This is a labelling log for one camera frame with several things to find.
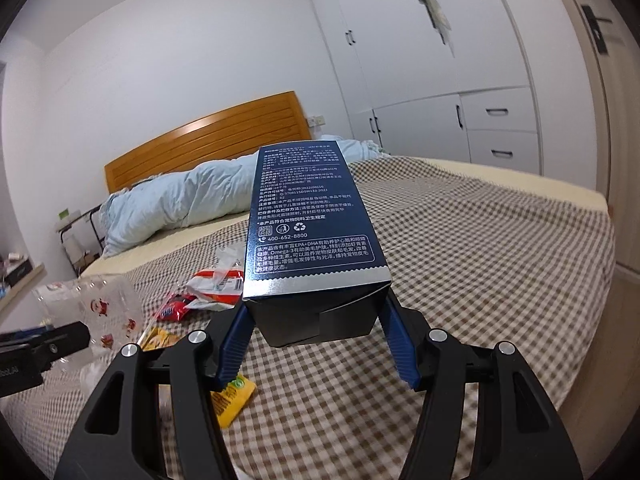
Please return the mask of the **yellow snack packet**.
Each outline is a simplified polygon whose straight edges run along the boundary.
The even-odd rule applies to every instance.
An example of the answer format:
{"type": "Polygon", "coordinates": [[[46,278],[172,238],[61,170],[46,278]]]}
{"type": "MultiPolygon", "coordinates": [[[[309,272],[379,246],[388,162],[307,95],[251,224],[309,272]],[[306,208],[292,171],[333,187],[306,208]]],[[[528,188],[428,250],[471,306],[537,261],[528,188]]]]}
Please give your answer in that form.
{"type": "MultiPolygon", "coordinates": [[[[150,327],[139,339],[143,351],[168,348],[176,344],[180,338],[159,327],[150,327]]],[[[256,391],[254,382],[239,374],[221,392],[212,392],[210,396],[214,404],[218,424],[221,429],[228,429],[239,416],[256,391]]]]}

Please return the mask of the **light blue duvet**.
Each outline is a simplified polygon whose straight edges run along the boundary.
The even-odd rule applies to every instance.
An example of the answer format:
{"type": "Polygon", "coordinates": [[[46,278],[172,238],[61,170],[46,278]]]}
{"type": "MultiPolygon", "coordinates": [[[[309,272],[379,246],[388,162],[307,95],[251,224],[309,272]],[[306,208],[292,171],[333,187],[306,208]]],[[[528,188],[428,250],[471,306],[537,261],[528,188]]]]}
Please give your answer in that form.
{"type": "Polygon", "coordinates": [[[146,178],[108,196],[99,210],[102,256],[135,248],[160,231],[190,228],[250,209],[257,153],[202,162],[146,178]]]}

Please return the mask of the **clear christmas glass cup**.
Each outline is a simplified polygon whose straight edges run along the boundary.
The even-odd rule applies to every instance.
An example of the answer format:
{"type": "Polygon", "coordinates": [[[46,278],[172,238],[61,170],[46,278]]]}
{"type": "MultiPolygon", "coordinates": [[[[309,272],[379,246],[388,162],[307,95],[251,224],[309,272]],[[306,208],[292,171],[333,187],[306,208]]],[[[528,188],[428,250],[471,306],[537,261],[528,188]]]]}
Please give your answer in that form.
{"type": "Polygon", "coordinates": [[[88,327],[88,348],[55,364],[63,372],[76,372],[112,350],[136,342],[142,333],[142,304],[125,275],[101,274],[41,285],[34,295],[44,319],[54,327],[76,321],[88,327]]]}

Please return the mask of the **bag hanging on wardrobe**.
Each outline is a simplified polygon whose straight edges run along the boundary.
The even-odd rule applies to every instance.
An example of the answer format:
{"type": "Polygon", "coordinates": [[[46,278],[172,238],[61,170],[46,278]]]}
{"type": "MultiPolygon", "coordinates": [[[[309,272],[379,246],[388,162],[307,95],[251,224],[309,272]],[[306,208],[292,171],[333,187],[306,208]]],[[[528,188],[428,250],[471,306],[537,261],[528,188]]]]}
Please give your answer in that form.
{"type": "Polygon", "coordinates": [[[424,6],[433,28],[438,33],[442,43],[454,55],[454,43],[451,39],[451,25],[438,0],[418,0],[424,6]]]}

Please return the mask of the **red white snack wrapper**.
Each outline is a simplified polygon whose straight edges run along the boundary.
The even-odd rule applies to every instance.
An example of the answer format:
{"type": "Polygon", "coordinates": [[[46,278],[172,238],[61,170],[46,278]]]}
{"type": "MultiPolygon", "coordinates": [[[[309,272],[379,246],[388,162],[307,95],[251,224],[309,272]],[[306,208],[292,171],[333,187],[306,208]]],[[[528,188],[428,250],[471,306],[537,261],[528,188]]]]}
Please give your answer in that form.
{"type": "Polygon", "coordinates": [[[223,311],[240,300],[244,285],[245,246],[236,242],[215,250],[214,264],[199,270],[186,282],[186,292],[193,296],[188,310],[223,311]]]}

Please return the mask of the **black metal side rack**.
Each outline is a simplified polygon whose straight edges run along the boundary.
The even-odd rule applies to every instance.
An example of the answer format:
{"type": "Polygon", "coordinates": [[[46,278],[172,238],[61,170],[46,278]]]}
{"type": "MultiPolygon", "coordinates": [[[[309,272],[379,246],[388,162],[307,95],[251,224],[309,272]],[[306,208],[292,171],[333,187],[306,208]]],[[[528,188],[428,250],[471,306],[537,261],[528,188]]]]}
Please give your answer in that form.
{"type": "Polygon", "coordinates": [[[105,236],[99,225],[101,206],[94,206],[86,211],[63,209],[58,214],[54,232],[60,239],[65,258],[74,271],[76,278],[96,262],[104,249],[105,236]],[[81,223],[87,223],[94,241],[89,243],[85,235],[79,231],[81,223]]]}

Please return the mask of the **dark blue cardboard box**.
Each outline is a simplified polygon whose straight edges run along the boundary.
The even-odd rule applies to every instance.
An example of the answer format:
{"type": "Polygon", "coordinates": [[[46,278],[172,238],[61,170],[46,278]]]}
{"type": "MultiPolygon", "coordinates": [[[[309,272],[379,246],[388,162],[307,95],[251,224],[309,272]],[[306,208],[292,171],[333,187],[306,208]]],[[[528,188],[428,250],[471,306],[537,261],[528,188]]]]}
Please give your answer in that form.
{"type": "Polygon", "coordinates": [[[282,348],[366,336],[391,281],[337,143],[261,148],[243,301],[268,344],[282,348]]]}

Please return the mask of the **red blue snack wrapper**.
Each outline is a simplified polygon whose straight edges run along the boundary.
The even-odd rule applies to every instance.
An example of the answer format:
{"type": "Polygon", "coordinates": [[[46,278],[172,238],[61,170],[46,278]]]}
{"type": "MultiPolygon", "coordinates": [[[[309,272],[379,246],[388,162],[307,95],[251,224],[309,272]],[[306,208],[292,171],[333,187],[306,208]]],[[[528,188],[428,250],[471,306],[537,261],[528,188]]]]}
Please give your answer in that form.
{"type": "Polygon", "coordinates": [[[190,304],[197,299],[192,294],[175,294],[157,310],[155,319],[158,322],[180,322],[188,313],[190,304]]]}

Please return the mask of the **brown checkered bedspread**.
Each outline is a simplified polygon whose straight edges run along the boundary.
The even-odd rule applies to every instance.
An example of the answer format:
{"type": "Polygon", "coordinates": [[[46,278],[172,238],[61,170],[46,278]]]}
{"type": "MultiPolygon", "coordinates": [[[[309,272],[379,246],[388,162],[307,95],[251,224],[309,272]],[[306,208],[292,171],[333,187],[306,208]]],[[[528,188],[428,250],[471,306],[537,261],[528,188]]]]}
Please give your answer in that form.
{"type": "MultiPolygon", "coordinates": [[[[554,404],[572,388],[614,270],[606,212],[389,157],[350,168],[401,304],[468,344],[510,340],[554,404]]],[[[318,346],[255,334],[257,386],[224,432],[256,479],[395,479],[422,396],[399,377],[382,330],[318,346]]]]}

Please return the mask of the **white built-in wardrobe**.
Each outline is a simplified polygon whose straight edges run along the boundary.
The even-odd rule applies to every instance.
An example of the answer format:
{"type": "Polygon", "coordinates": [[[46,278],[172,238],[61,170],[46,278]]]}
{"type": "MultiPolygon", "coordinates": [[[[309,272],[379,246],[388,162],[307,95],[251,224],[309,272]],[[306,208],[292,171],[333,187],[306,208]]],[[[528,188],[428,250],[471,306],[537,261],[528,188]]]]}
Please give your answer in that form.
{"type": "Polygon", "coordinates": [[[536,174],[529,73],[503,0],[438,0],[454,55],[418,0],[311,0],[352,135],[393,155],[536,174]]]}

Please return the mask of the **wooden window sill shelf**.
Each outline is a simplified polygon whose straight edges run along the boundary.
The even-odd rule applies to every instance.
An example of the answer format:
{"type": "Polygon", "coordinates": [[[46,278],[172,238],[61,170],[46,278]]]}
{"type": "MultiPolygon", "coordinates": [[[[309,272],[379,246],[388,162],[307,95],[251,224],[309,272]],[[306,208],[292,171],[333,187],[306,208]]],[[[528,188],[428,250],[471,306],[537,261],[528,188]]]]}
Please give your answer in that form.
{"type": "Polygon", "coordinates": [[[3,312],[13,304],[24,289],[32,287],[32,283],[35,280],[38,280],[44,272],[46,272],[46,267],[43,263],[39,263],[29,272],[29,274],[26,274],[21,281],[18,281],[15,286],[11,287],[6,293],[6,296],[0,300],[0,312],[3,312]]]}

